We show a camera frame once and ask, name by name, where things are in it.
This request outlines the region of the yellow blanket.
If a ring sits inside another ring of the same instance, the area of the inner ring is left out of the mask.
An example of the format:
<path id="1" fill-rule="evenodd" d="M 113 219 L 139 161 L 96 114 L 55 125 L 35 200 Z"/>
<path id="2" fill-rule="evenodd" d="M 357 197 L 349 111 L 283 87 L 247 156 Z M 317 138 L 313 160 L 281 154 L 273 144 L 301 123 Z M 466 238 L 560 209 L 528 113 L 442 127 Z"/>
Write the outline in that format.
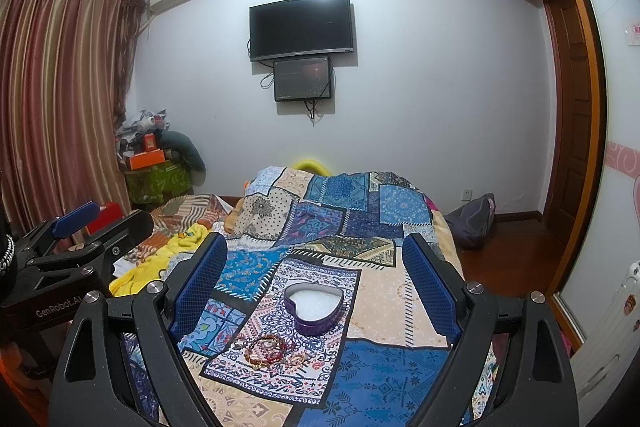
<path id="1" fill-rule="evenodd" d="M 165 274 L 169 261 L 181 253 L 193 254 L 201 246 L 210 230 L 205 225 L 194 223 L 185 232 L 171 236 L 169 241 L 146 257 L 140 265 L 127 271 L 110 283 L 108 290 L 113 297 L 136 295 L 147 283 L 157 281 Z"/>

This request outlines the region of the red box on bed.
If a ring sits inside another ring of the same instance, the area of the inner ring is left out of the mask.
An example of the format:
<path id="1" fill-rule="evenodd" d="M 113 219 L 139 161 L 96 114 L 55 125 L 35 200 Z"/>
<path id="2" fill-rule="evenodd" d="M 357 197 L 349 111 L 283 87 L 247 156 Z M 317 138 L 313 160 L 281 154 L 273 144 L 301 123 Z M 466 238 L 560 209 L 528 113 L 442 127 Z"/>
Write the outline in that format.
<path id="1" fill-rule="evenodd" d="M 86 226 L 87 234 L 92 235 L 100 231 L 114 222 L 122 219 L 122 207 L 118 202 L 106 202 L 100 206 L 99 216 Z"/>

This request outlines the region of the orange box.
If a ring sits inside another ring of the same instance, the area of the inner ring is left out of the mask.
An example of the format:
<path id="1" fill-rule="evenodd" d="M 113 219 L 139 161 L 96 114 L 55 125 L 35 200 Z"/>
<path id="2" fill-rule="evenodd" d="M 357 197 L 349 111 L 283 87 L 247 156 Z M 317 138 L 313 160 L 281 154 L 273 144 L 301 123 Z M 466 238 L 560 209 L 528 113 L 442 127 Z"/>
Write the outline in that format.
<path id="1" fill-rule="evenodd" d="M 164 151 L 156 148 L 132 155 L 127 159 L 127 167 L 129 170 L 139 170 L 163 164 L 165 161 Z"/>

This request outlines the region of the dark green cushion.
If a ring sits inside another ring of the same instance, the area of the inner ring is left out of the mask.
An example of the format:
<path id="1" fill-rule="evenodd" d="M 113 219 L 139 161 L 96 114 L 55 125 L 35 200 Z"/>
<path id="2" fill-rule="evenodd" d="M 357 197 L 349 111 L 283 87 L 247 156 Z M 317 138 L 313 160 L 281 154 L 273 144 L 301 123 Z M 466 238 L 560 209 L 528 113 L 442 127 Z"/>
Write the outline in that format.
<path id="1" fill-rule="evenodd" d="M 178 131 L 166 130 L 160 136 L 160 147 L 163 150 L 173 150 L 177 152 L 183 162 L 196 172 L 205 172 L 205 162 L 198 153 L 191 139 Z"/>

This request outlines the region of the dark bag on floor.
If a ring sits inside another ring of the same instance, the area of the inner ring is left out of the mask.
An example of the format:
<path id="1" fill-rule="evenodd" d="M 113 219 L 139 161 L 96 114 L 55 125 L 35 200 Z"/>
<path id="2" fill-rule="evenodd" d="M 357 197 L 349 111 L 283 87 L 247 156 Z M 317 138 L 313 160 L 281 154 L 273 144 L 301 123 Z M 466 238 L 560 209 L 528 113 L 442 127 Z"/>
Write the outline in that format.
<path id="1" fill-rule="evenodd" d="M 492 193 L 470 200 L 445 216 L 454 243 L 464 249 L 484 246 L 495 220 L 496 202 Z"/>

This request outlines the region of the red striped curtain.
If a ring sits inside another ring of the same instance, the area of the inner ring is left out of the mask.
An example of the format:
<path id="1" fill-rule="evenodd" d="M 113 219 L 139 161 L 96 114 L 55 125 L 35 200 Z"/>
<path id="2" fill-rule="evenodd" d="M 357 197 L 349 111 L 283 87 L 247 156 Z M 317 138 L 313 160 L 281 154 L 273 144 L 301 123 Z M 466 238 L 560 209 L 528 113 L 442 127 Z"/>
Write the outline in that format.
<path id="1" fill-rule="evenodd" d="M 145 0 L 1 0 L 2 205 L 18 233 L 85 202 L 130 209 L 124 121 Z"/>

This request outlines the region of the blue patchwork bedspread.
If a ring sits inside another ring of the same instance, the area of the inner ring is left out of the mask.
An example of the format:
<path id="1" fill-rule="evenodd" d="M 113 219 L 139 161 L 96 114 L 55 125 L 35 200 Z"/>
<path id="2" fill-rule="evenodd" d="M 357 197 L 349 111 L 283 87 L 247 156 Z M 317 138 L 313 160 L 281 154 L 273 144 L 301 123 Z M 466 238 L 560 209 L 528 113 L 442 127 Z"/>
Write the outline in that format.
<path id="1" fill-rule="evenodd" d="M 458 259 L 435 205 L 387 171 L 262 169 L 242 199 L 183 196 L 117 262 L 111 292 L 137 294 L 224 236 L 224 269 L 177 346 L 225 426 L 403 426 L 452 348 L 402 260 L 420 234 Z"/>

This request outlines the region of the purple heart-shaped tin box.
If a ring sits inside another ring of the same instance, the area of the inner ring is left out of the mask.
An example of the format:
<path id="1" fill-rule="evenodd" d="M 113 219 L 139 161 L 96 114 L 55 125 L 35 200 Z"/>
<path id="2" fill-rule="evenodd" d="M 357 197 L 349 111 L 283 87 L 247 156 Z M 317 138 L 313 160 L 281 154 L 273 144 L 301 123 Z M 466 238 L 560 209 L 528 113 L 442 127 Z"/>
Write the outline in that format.
<path id="1" fill-rule="evenodd" d="M 283 293 L 285 311 L 293 317 L 299 335 L 317 337 L 340 321 L 344 303 L 342 288 L 320 283 L 295 283 Z"/>

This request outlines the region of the yellow plastic tub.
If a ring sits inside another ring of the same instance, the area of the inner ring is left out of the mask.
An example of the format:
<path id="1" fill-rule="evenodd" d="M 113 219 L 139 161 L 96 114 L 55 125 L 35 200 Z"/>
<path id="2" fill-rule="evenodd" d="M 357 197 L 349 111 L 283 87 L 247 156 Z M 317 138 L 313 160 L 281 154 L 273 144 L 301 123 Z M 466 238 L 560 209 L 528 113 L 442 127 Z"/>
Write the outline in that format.
<path id="1" fill-rule="evenodd" d="M 318 176 L 331 176 L 331 173 L 326 166 L 323 166 L 319 161 L 310 158 L 304 158 L 296 161 L 292 168 L 312 174 L 318 174 Z"/>

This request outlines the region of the small black wall monitor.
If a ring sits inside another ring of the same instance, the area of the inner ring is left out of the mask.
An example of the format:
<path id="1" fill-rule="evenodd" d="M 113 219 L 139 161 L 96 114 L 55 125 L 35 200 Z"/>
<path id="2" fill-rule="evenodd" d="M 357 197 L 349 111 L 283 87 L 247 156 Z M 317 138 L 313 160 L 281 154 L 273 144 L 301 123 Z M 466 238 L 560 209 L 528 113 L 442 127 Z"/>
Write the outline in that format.
<path id="1" fill-rule="evenodd" d="M 273 63 L 276 102 L 329 100 L 333 93 L 333 68 L 327 55 L 287 58 Z"/>

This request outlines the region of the large black wall television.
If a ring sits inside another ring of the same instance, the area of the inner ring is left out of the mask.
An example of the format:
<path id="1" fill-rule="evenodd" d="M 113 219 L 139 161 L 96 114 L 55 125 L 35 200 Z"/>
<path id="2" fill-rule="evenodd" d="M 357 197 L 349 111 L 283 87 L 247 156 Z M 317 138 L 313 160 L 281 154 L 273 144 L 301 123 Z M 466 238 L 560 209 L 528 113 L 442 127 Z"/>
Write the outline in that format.
<path id="1" fill-rule="evenodd" d="M 350 0 L 283 0 L 250 7 L 250 60 L 355 51 Z"/>

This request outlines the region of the wooden door frame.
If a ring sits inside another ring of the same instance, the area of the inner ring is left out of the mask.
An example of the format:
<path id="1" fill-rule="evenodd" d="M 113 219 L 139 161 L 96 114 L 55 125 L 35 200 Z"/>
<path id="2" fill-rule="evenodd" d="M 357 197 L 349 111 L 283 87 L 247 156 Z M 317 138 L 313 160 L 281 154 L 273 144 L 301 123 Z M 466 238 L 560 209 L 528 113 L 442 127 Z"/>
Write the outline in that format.
<path id="1" fill-rule="evenodd" d="M 565 248 L 547 294 L 570 276 L 588 231 L 600 185 L 606 128 L 604 64 L 590 0 L 542 0 L 550 27 L 555 146 L 544 224 Z"/>

